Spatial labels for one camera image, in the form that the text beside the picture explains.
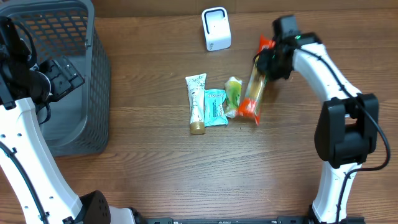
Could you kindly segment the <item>green snack packet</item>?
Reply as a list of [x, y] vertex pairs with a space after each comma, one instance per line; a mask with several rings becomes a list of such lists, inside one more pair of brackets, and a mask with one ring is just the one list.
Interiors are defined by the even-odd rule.
[[240, 104], [242, 84], [243, 81], [236, 77], [230, 77], [224, 84], [224, 89], [226, 91], [225, 115], [228, 118], [234, 118], [237, 114]]

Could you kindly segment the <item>teal wipes packet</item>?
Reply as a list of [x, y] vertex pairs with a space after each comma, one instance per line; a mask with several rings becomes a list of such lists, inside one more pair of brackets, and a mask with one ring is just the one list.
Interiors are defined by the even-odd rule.
[[223, 103], [226, 92], [219, 89], [205, 90], [205, 127], [227, 125]]

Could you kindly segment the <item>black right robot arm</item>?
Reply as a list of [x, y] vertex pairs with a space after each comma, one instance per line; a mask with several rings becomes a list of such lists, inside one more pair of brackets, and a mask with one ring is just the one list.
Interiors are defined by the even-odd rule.
[[308, 209], [309, 223], [364, 223], [349, 218], [346, 204], [356, 174], [376, 149], [379, 103], [363, 94], [339, 71], [314, 34], [275, 35], [261, 39], [254, 62], [270, 80], [301, 74], [322, 104], [314, 134], [323, 161], [317, 196]]

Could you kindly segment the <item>orange noodle packet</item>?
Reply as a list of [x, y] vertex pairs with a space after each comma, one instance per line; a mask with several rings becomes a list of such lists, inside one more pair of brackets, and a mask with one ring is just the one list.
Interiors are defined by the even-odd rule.
[[265, 50], [272, 49], [275, 45], [273, 40], [260, 36], [259, 48], [253, 59], [253, 68], [245, 96], [240, 102], [237, 115], [243, 118], [252, 119], [259, 125], [261, 113], [262, 95], [267, 85], [268, 77], [264, 68], [259, 68], [258, 62]]

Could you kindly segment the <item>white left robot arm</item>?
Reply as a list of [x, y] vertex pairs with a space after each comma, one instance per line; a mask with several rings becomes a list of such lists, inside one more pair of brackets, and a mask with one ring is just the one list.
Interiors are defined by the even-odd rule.
[[95, 190], [82, 197], [59, 171], [40, 130], [37, 112], [50, 109], [84, 84], [79, 71], [62, 57], [37, 64], [34, 44], [17, 30], [26, 28], [1, 17], [1, 168], [27, 223], [141, 223], [132, 208], [116, 208]]

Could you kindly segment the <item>white cream tube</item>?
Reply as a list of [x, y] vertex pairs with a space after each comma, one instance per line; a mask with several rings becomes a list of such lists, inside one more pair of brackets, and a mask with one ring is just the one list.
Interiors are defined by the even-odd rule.
[[190, 133], [205, 133], [204, 94], [206, 74], [193, 75], [185, 78], [190, 104]]

